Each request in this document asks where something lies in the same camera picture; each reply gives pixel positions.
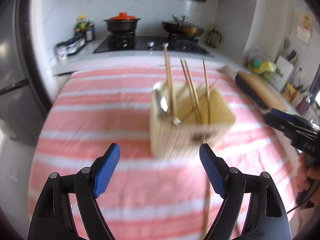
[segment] metal pin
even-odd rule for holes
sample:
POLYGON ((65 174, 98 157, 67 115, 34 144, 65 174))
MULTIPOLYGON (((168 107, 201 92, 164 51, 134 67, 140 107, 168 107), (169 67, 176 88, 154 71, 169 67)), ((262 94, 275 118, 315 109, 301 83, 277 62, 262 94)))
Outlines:
POLYGON ((81 170, 82 173, 84 174, 87 174, 90 172, 90 168, 89 167, 84 167, 82 170, 81 170))
POLYGON ((55 179, 57 176, 58 176, 58 173, 56 173, 56 172, 53 172, 50 174, 51 179, 55 179))
POLYGON ((230 171, 231 173, 233 173, 233 174, 237 174, 239 170, 238 170, 237 168, 235 168, 235 167, 231 167, 231 168, 229 169, 229 171, 230 171))
POLYGON ((262 176, 263 176, 264 178, 266 178, 266 179, 269 179, 269 178, 270 178, 270 174, 267 173, 267 172, 265 172, 265 171, 262 173, 262 176))

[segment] pink and white stripes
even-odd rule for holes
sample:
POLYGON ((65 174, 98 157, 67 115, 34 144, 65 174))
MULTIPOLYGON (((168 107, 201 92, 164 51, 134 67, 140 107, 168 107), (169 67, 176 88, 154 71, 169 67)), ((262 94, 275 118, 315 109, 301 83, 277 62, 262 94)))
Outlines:
MULTIPOLYGON (((202 69, 192 68, 195 82, 202 69)), ((175 80, 184 80, 173 66, 175 80)), ((285 207, 294 205, 292 168, 273 131, 253 102, 231 79, 209 70, 210 82, 236 116, 236 125, 214 152, 229 166, 258 175, 268 171, 285 207)), ((36 148, 29 182, 29 213, 49 174, 78 172, 103 155, 112 142, 121 159, 108 189, 98 199, 102 214, 117 240, 198 240, 204 227, 206 174, 199 159, 153 159, 149 144, 149 108, 153 85, 165 79, 163 66, 119 66, 73 74, 57 98, 36 148)), ((79 235, 87 238, 76 199, 71 203, 79 235)), ((210 222, 222 203, 212 191, 210 222)), ((249 196, 238 219, 244 223, 249 196)))

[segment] blue gripper pad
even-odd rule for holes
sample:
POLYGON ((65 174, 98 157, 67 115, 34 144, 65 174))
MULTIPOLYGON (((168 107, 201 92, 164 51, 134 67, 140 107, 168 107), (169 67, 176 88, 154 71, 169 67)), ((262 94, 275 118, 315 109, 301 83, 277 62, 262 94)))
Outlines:
POLYGON ((279 111, 277 109, 272 109, 270 112, 273 115, 276 115, 276 116, 278 116, 278 117, 280 117, 282 119, 285 119, 285 120, 295 124, 295 121, 296 121, 296 116, 295 115, 287 114, 287 113, 279 111))
POLYGON ((213 153, 208 144, 200 146, 199 155, 215 193, 225 199, 228 194, 228 165, 213 153))
POLYGON ((94 179, 94 188, 92 194, 95 198, 98 198, 100 194, 104 193, 108 187, 112 174, 115 171, 120 159, 119 145, 111 144, 105 155, 100 158, 96 160, 99 162, 97 165, 97 172, 92 173, 94 179))

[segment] utensil holder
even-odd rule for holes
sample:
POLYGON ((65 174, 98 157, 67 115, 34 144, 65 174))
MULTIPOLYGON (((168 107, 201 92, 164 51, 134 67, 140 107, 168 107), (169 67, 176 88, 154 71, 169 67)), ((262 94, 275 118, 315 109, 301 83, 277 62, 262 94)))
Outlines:
MULTIPOLYGON (((202 123, 197 123, 195 115, 190 114, 192 102, 188 87, 180 82, 175 82, 173 85, 177 98, 177 117, 183 122, 176 126, 168 119, 161 118, 153 92, 150 112, 151 152, 153 156, 162 159, 194 158, 199 156, 199 147, 202 143, 214 147, 234 125, 236 119, 223 97, 214 89, 210 93, 211 123, 209 124, 206 87, 204 84, 195 84, 202 114, 202 123)), ((158 82, 153 89, 161 91, 169 102, 166 87, 165 82, 158 82)))

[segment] white countertop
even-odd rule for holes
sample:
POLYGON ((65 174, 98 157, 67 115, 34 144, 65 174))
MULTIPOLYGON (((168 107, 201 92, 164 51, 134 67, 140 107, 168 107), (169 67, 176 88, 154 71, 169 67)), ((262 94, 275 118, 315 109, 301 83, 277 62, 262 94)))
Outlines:
MULTIPOLYGON (((151 65, 164 65, 163 52, 157 50, 123 50, 93 53, 104 40, 105 37, 96 39, 88 43, 77 55, 68 57, 65 62, 57 63, 51 68, 52 74, 60 75, 78 70, 108 68, 123 64, 131 65, 145 63, 151 65)), ((204 57, 208 68, 221 69, 225 65, 228 65, 236 71, 245 70, 243 66, 237 64, 218 50, 201 43, 199 43, 199 46, 207 50, 214 57, 170 51, 172 65, 180 65, 180 58, 182 57, 187 59, 190 65, 202 67, 202 58, 204 57)))

